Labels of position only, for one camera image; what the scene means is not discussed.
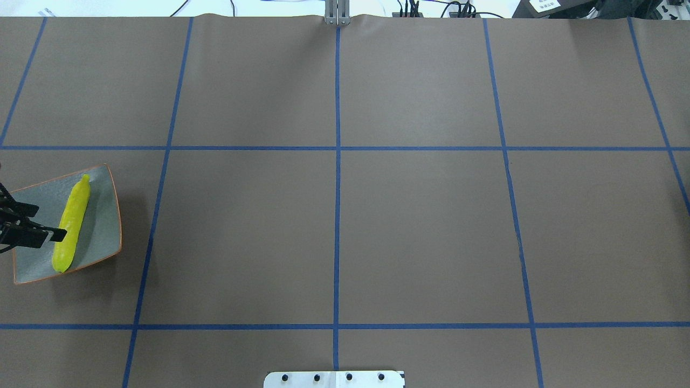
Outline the black box with label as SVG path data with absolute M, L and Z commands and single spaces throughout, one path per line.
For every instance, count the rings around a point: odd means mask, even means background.
M 513 19 L 579 19 L 588 15 L 598 1 L 520 1 Z

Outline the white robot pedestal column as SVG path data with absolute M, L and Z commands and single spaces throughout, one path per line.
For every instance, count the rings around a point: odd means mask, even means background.
M 405 387 L 403 371 L 277 371 L 267 374 L 264 387 Z

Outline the aluminium frame post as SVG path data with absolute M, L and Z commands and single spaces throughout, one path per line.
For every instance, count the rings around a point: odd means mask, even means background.
M 325 0 L 325 24 L 349 25 L 350 0 Z

